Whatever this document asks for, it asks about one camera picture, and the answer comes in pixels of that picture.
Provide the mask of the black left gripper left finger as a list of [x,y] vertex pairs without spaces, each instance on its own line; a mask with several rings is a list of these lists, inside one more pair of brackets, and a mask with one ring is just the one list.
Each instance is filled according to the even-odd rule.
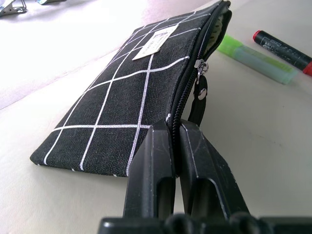
[[176,172],[168,126],[149,128],[129,168],[123,216],[167,218],[174,210]]

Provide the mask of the green highlighter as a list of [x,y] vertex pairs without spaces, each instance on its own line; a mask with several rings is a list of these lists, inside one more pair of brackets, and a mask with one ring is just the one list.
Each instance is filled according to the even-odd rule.
[[266,56],[225,35],[217,50],[268,78],[287,85],[297,75],[292,67]]

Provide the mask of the black grid pencil pouch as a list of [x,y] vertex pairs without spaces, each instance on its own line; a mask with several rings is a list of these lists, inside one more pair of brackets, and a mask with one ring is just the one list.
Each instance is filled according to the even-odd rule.
[[136,29],[31,154],[38,166],[122,176],[148,129],[163,120],[177,136],[185,104],[189,120],[205,112],[208,58],[231,20],[230,2]]

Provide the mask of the silver metal binder clip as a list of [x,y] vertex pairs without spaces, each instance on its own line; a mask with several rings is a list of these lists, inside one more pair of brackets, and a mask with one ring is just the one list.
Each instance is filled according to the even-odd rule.
[[26,12],[25,0],[0,0],[0,17]]

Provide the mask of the black red-capped marker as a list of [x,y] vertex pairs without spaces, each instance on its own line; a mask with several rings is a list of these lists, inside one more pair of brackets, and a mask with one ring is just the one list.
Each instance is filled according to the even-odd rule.
[[272,54],[302,71],[302,73],[312,77],[312,58],[308,55],[263,30],[256,31],[253,35],[253,40]]

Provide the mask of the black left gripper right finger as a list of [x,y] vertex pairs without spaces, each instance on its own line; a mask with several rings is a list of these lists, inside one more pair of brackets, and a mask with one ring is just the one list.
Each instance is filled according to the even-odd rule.
[[179,128],[180,183],[185,213],[193,218],[229,219],[248,207],[235,177],[200,128],[183,121]]

